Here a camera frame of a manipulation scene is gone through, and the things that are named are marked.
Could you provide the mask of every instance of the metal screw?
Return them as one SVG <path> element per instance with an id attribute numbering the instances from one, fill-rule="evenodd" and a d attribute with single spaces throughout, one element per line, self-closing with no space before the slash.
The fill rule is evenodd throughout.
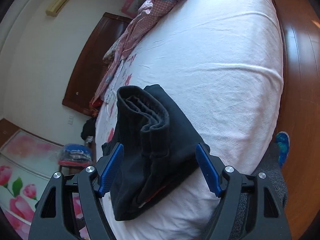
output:
<path id="1" fill-rule="evenodd" d="M 94 167 L 93 166 L 88 166 L 85 168 L 86 172 L 93 172 L 94 171 Z"/>
<path id="2" fill-rule="evenodd" d="M 264 174 L 263 172 L 260 172 L 258 175 L 262 179 L 265 179 L 267 177 L 266 174 Z"/>
<path id="3" fill-rule="evenodd" d="M 56 172 L 56 173 L 54 173 L 54 175 L 53 175 L 53 177 L 54 177 L 55 179 L 59 178 L 60 176 L 61 176 L 61 173 L 60 173 L 60 172 Z"/>
<path id="4" fill-rule="evenodd" d="M 225 169 L 226 169 L 226 172 L 229 172 L 229 173 L 232 173 L 235 171 L 235 169 L 232 168 L 231 166 L 227 166 L 227 167 L 225 167 Z"/>

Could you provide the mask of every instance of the blue slipper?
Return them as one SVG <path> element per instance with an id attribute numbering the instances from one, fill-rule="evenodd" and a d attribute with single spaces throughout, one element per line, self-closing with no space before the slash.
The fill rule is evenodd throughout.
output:
<path id="1" fill-rule="evenodd" d="M 280 149 L 279 165 L 280 165 L 280 168 L 282 168 L 283 164 L 285 163 L 285 160 L 288 157 L 288 153 L 290 149 L 289 135 L 284 131 L 277 133 L 275 143 L 279 145 L 279 149 Z"/>

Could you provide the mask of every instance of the blue gripper pad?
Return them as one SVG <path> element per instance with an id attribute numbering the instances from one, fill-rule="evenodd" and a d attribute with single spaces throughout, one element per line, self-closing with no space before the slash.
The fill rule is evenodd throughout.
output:
<path id="1" fill-rule="evenodd" d="M 119 144 L 100 176 L 100 187 L 97 192 L 99 198 L 104 197 L 104 195 L 110 191 L 112 183 L 118 174 L 123 157 L 124 148 L 122 144 Z"/>
<path id="2" fill-rule="evenodd" d="M 213 167 L 205 150 L 200 144 L 196 146 L 196 160 L 200 166 L 202 174 L 211 192 L 215 193 L 217 197 L 221 197 L 223 190 L 220 187 L 219 174 Z"/>

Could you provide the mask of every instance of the wall outlet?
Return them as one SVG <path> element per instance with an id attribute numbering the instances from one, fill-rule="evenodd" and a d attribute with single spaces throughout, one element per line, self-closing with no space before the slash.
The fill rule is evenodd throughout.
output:
<path id="1" fill-rule="evenodd" d="M 69 120 L 68 120 L 68 124 L 73 124 L 73 116 L 69 115 Z"/>

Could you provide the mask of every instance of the bed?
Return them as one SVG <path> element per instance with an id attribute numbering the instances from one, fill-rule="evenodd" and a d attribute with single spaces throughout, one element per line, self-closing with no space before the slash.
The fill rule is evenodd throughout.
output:
<path id="1" fill-rule="evenodd" d="M 251 174 L 263 157 L 279 113 L 283 43 L 272 0 L 182 0 L 117 70 L 113 96 L 96 122 L 97 158 L 116 125 L 116 91 L 160 84 L 188 117 L 211 154 Z M 115 221 L 117 239 L 196 239 L 219 203 L 197 169 L 154 207 Z"/>

